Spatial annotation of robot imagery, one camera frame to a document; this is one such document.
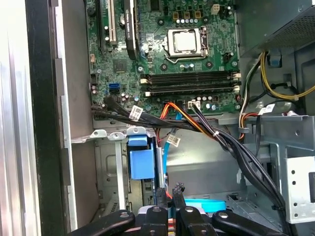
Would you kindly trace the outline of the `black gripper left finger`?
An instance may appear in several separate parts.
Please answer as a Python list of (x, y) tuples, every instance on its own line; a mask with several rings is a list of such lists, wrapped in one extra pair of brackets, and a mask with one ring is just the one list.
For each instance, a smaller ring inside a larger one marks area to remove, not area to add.
[(68, 233), (69, 236), (166, 236), (168, 205), (165, 188), (156, 191), (156, 206), (144, 206), (135, 215), (118, 210)]

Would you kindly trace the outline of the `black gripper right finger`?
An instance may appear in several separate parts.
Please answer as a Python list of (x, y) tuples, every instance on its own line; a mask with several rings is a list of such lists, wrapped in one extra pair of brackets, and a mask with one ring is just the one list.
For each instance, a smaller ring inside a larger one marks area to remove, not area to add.
[(251, 221), (228, 210), (213, 213), (212, 217), (202, 214), (184, 200), (183, 183), (172, 189), (173, 222), (177, 236), (284, 236), (285, 234)]

